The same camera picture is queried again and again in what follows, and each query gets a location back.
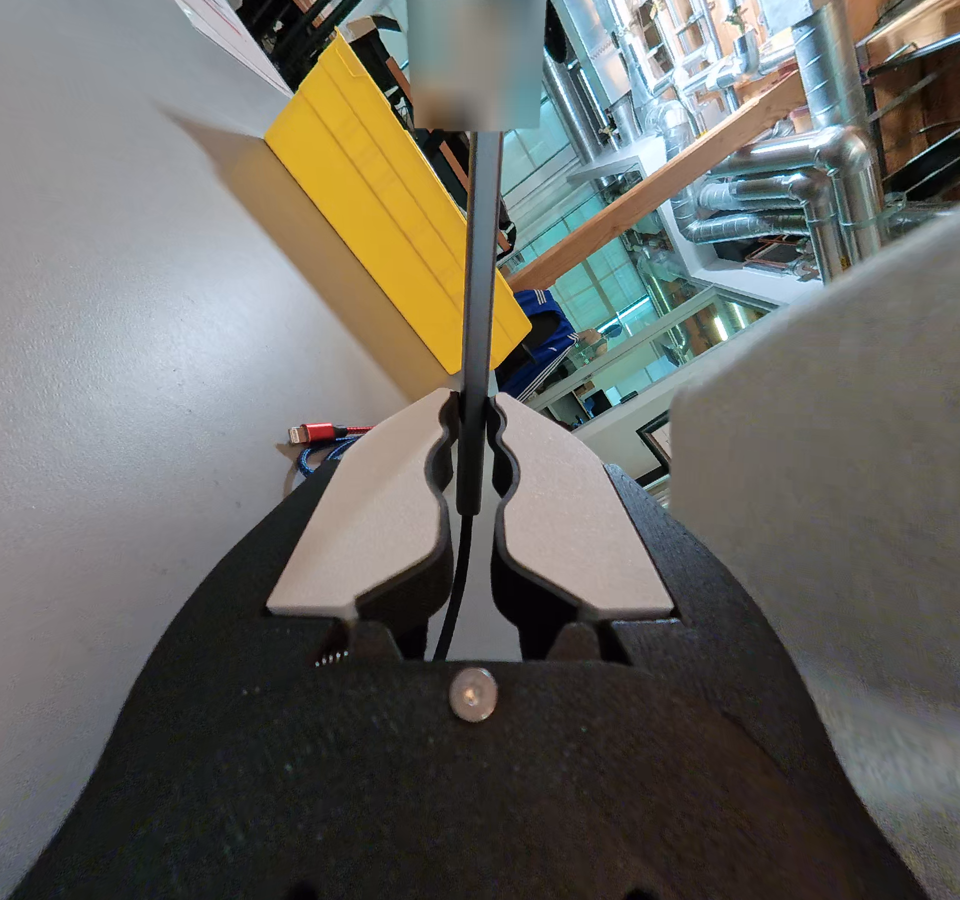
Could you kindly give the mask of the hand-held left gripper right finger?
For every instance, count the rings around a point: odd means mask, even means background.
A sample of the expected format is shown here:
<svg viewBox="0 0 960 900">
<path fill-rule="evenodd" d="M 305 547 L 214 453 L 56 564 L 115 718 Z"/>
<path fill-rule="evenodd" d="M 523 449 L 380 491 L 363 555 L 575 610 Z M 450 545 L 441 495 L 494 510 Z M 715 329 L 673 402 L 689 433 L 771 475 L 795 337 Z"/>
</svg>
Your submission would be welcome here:
<svg viewBox="0 0 960 900">
<path fill-rule="evenodd" d="M 490 588 L 524 661 L 570 623 L 673 618 L 675 603 L 610 474 L 562 426 L 504 393 L 487 435 L 498 495 Z"/>
</svg>

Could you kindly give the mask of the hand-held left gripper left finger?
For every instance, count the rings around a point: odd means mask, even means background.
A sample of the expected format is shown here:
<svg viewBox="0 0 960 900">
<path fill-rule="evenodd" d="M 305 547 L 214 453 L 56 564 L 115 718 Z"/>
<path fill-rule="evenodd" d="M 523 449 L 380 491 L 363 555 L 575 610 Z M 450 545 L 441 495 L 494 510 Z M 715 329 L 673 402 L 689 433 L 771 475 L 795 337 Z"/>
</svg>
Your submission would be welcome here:
<svg viewBox="0 0 960 900">
<path fill-rule="evenodd" d="M 426 657 L 454 579 L 445 490 L 458 398 L 436 389 L 345 451 L 267 598 L 270 616 L 373 621 L 405 659 Z"/>
</svg>

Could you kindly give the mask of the grey desk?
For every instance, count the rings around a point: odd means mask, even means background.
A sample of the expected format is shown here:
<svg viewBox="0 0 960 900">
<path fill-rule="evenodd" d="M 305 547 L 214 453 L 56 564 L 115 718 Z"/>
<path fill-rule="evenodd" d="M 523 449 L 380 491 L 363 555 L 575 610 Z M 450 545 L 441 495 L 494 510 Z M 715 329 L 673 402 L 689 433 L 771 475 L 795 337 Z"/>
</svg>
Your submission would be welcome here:
<svg viewBox="0 0 960 900">
<path fill-rule="evenodd" d="M 289 426 L 448 382 L 263 140 L 286 98 L 174 0 L 2 0 L 2 896 Z"/>
</svg>

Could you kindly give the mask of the black framed picture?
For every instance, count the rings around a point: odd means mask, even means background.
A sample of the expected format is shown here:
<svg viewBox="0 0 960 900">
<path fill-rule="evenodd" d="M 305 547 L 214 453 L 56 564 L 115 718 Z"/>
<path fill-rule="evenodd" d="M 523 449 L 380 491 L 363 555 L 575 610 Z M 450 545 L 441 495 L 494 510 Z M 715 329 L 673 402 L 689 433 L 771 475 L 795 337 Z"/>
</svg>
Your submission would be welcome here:
<svg viewBox="0 0 960 900">
<path fill-rule="evenodd" d="M 670 416 L 667 410 L 636 430 L 637 436 L 654 456 L 656 462 L 654 470 L 642 474 L 638 479 L 638 483 L 642 486 L 647 486 L 670 474 L 672 449 L 669 422 Z"/>
</svg>

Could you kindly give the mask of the blue striped jacket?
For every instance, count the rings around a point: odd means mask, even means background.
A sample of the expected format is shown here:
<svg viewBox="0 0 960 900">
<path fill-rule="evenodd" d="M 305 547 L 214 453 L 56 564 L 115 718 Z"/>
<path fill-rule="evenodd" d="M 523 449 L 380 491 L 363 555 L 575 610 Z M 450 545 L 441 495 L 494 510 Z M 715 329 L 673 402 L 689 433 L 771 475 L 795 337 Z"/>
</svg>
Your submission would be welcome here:
<svg viewBox="0 0 960 900">
<path fill-rule="evenodd" d="M 495 378 L 499 392 L 526 402 L 556 371 L 578 335 L 551 291 L 521 290 L 514 298 L 531 330 L 496 368 Z"/>
</svg>

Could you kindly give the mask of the yellow storage bin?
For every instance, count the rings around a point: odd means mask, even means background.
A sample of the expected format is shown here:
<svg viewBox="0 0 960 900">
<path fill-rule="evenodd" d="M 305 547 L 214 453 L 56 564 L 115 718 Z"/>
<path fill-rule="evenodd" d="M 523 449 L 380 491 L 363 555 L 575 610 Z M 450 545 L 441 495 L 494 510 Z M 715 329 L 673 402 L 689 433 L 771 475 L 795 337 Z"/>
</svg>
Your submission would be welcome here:
<svg viewBox="0 0 960 900">
<path fill-rule="evenodd" d="M 439 365 L 457 373 L 467 217 L 342 33 L 265 140 Z"/>
</svg>

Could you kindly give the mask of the wooden ceiling beam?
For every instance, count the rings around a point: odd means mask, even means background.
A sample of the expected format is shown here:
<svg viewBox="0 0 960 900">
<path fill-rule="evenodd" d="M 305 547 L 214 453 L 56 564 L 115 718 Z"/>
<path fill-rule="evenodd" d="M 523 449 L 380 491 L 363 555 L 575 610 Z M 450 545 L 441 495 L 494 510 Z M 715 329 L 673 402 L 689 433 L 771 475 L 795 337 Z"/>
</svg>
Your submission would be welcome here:
<svg viewBox="0 0 960 900">
<path fill-rule="evenodd" d="M 727 156 L 755 141 L 765 130 L 806 104 L 801 75 L 794 70 L 513 274 L 507 281 L 510 289 L 518 292 L 552 287 L 561 276 L 618 239 Z"/>
</svg>

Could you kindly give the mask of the silver metal ducts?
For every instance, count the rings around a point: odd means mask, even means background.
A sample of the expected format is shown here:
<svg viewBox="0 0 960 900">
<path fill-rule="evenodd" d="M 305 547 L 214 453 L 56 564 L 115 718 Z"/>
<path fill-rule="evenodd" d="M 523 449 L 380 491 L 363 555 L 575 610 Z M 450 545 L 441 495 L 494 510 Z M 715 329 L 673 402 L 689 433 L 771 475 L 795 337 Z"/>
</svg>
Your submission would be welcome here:
<svg viewBox="0 0 960 900">
<path fill-rule="evenodd" d="M 706 264 L 699 248 L 765 235 L 806 235 L 822 284 L 828 284 L 878 253 L 886 235 L 846 0 L 822 5 L 795 24 L 791 35 L 806 105 L 661 205 L 670 207 L 667 232 L 694 250 L 686 276 L 772 306 L 796 302 L 813 286 L 777 280 L 744 263 Z M 680 145 L 691 132 L 678 110 L 671 106 L 660 117 L 665 149 L 674 154 L 666 162 L 695 142 Z"/>
</svg>

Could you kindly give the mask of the white paper sheet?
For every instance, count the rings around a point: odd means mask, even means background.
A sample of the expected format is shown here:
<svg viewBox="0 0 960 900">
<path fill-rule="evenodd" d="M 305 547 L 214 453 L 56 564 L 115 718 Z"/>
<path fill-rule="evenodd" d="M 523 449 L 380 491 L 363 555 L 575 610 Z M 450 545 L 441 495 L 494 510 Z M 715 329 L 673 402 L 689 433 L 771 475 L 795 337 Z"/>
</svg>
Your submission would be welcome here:
<svg viewBox="0 0 960 900">
<path fill-rule="evenodd" d="M 174 0 L 191 25 L 225 53 L 269 83 L 285 100 L 293 93 L 228 0 Z"/>
</svg>

